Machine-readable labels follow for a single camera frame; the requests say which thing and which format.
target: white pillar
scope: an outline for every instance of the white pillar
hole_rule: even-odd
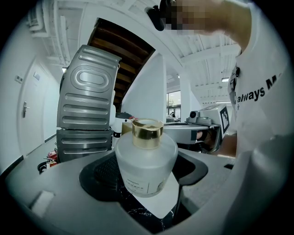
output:
[[[154,53],[125,95],[121,112],[166,122],[166,64]]]
[[[185,122],[191,111],[201,109],[201,106],[191,91],[190,78],[187,73],[180,74],[181,87],[181,122]]]

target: ceiling light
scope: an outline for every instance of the ceiling light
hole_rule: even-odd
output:
[[[230,101],[218,101],[218,102],[215,102],[216,104],[228,104],[230,103]]]
[[[221,82],[222,82],[222,83],[227,83],[228,81],[229,81],[229,78],[222,78],[222,79],[221,79]]]

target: bottle label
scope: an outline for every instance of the bottle label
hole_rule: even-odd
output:
[[[144,182],[142,180],[136,179],[134,176],[130,175],[124,170],[120,170],[120,173],[123,178],[124,185],[127,189],[142,194],[148,194],[149,182]]]

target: black cable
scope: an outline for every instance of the black cable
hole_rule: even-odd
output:
[[[47,162],[41,162],[38,166],[37,166],[37,169],[38,169],[38,172],[39,174],[42,174],[43,170],[47,168]]]

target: red object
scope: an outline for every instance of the red object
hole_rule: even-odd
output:
[[[50,167],[53,167],[53,166],[55,166],[55,165],[57,165],[58,163],[57,162],[55,162],[55,163],[50,163]]]
[[[57,161],[57,153],[56,153],[56,151],[49,152],[48,153],[48,158]]]

